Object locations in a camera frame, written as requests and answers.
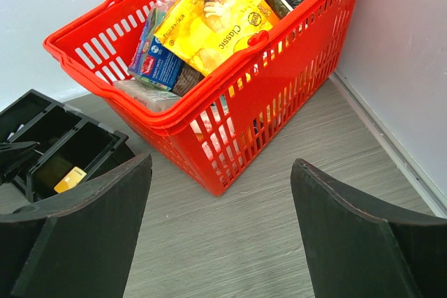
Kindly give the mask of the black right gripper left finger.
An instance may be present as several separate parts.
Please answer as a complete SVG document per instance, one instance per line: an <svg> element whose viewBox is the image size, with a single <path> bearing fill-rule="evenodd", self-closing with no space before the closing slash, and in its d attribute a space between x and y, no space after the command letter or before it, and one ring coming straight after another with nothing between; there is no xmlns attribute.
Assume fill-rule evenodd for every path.
<svg viewBox="0 0 447 298"><path fill-rule="evenodd" d="M1 216L2 297L121 297L152 180L140 154Z"/></svg>

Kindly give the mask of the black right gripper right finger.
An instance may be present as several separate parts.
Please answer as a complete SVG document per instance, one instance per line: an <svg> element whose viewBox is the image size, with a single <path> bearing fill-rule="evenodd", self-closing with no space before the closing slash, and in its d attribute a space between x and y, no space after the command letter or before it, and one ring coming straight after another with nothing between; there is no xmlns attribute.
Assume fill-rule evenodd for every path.
<svg viewBox="0 0 447 298"><path fill-rule="evenodd" d="M291 190L316 297L445 297L446 220L398 207L305 160Z"/></svg>

